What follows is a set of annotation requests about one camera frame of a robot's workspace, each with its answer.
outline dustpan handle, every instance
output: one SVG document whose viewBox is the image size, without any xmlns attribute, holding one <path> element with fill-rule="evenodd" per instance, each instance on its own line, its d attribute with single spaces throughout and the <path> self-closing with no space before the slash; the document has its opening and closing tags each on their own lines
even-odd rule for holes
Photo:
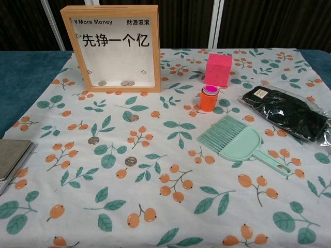
<svg viewBox="0 0 331 248">
<path fill-rule="evenodd" d="M 292 170 L 287 167 L 283 162 L 274 159 L 263 150 L 255 150 L 252 156 L 286 177 L 293 174 Z"/>
</svg>

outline pink cube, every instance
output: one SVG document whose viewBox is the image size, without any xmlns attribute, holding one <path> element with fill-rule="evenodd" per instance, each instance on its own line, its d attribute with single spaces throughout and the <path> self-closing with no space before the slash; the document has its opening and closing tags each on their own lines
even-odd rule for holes
<svg viewBox="0 0 331 248">
<path fill-rule="evenodd" d="M 211 53 L 207 61 L 204 83 L 227 87 L 231 65 L 232 56 Z"/>
</svg>

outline coin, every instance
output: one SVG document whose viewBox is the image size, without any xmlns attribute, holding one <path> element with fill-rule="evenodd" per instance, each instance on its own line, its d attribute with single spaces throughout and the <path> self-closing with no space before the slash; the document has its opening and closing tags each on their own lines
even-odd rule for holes
<svg viewBox="0 0 331 248">
<path fill-rule="evenodd" d="M 121 82 L 121 85 L 122 85 L 122 86 L 127 86 L 128 84 L 129 84 L 128 81 L 122 81 L 122 82 Z"/>
<path fill-rule="evenodd" d="M 103 85 L 106 85 L 106 84 L 107 84 L 106 81 L 100 81 L 100 82 L 98 83 L 98 85 L 100 85 L 100 86 L 103 86 Z"/>
<path fill-rule="evenodd" d="M 99 143 L 99 140 L 100 140 L 99 137 L 95 137 L 95 136 L 93 136 L 93 137 L 89 138 L 87 142 L 88 142 L 90 145 L 96 145 L 96 144 Z"/>
<path fill-rule="evenodd" d="M 130 120 L 131 121 L 137 121 L 137 120 L 139 120 L 139 116 L 138 115 L 131 115 Z"/>
<path fill-rule="evenodd" d="M 132 166 L 136 165 L 136 163 L 137 163 L 137 159 L 135 157 L 127 157 L 125 159 L 126 166 L 132 167 Z"/>
</svg>

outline pink lid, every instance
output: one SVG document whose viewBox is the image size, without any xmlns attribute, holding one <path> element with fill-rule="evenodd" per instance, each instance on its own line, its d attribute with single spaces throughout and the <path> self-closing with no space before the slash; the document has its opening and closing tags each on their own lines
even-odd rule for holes
<svg viewBox="0 0 331 248">
<path fill-rule="evenodd" d="M 216 93 L 218 91 L 218 88 L 213 85 L 206 85 L 204 88 L 210 93 Z"/>
</svg>

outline floral tablecloth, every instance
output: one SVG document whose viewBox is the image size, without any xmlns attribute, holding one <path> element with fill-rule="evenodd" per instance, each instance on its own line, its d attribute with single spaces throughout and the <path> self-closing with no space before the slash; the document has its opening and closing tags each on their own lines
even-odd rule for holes
<svg viewBox="0 0 331 248">
<path fill-rule="evenodd" d="M 209 53 L 233 65 L 205 113 Z M 37 147 L 0 197 L 0 247 L 329 247 L 330 154 L 237 100 L 269 84 L 328 110 L 331 94 L 300 52 L 164 49 L 161 68 L 159 94 L 94 93 L 68 60 L 5 134 Z M 201 146 L 196 138 L 225 115 L 256 128 L 294 174 Z"/>
</svg>

